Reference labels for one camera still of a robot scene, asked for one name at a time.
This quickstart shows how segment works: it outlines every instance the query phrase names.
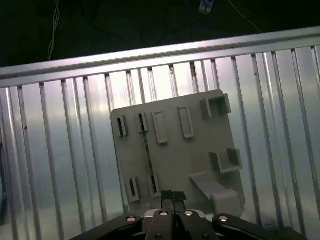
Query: dark background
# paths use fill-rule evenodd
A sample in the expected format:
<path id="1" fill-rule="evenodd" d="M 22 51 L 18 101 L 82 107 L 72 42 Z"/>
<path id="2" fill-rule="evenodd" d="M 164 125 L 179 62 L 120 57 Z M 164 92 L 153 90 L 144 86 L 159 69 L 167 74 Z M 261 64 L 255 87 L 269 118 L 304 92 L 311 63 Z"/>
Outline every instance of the dark background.
<path id="1" fill-rule="evenodd" d="M 264 33 L 320 25 L 319 0 L 231 0 Z M 60 0 L 52 60 L 257 34 L 227 0 Z M 44 62 L 53 0 L 0 0 L 0 67 Z"/>

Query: gray plastic plate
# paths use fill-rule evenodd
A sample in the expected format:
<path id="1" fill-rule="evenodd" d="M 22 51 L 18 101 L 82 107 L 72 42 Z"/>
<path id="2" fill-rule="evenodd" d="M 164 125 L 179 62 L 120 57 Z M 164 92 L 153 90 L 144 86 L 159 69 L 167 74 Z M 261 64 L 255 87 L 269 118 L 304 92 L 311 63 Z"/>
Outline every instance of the gray plastic plate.
<path id="1" fill-rule="evenodd" d="M 112 111 L 116 157 L 130 212 L 141 215 L 161 208 L 160 191 L 173 190 L 185 193 L 188 209 L 239 217 L 244 210 L 242 163 L 230 112 L 228 95 L 220 90 Z"/>

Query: white cable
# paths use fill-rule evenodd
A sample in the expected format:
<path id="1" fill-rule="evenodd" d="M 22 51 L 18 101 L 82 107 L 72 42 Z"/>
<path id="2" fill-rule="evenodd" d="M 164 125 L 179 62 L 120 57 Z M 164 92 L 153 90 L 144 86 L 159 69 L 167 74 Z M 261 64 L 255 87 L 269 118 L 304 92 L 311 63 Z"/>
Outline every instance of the white cable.
<path id="1" fill-rule="evenodd" d="M 227 0 L 230 5 L 234 8 L 234 10 L 237 11 L 238 14 L 240 14 L 241 17 L 243 17 L 245 20 L 247 20 L 255 29 L 259 31 L 259 33 L 262 33 L 262 31 L 252 22 L 250 21 L 245 15 L 243 15 L 236 7 L 233 5 L 233 3 L 230 0 Z"/>
<path id="2" fill-rule="evenodd" d="M 57 31 L 57 26 L 58 22 L 60 19 L 60 9 L 59 9 L 59 0 L 53 0 L 55 3 L 55 10 L 53 14 L 53 26 L 52 26 L 52 39 L 49 44 L 48 48 L 48 60 L 50 61 L 52 53 L 54 52 L 55 48 L 55 37 L 56 37 L 56 31 Z"/>

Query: corrugated metal surface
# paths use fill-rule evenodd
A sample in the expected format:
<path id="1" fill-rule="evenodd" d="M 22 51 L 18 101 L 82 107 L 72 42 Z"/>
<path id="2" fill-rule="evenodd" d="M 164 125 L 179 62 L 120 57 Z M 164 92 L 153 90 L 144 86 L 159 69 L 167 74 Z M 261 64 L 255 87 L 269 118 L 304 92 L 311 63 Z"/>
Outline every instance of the corrugated metal surface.
<path id="1" fill-rule="evenodd" d="M 0 69 L 10 203 L 0 237 L 69 239 L 121 215 L 126 204 L 110 112 L 221 89 L 229 95 L 232 134 L 243 162 L 243 218 L 319 239 L 320 29 L 313 31 L 249 46 L 234 39 L 235 49 L 226 44 L 208 51 L 199 46 L 209 42 L 192 43 L 183 54 L 148 56 L 143 64 L 122 60 L 42 72 L 46 63 L 40 63 L 21 76 Z"/>

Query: metal frame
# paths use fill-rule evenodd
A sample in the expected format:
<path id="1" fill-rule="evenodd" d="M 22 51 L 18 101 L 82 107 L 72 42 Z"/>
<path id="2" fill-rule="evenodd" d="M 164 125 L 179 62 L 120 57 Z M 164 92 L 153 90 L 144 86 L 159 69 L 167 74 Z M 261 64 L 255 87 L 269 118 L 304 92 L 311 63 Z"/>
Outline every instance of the metal frame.
<path id="1" fill-rule="evenodd" d="M 317 45 L 320 27 L 107 53 L 0 68 L 0 88 Z"/>

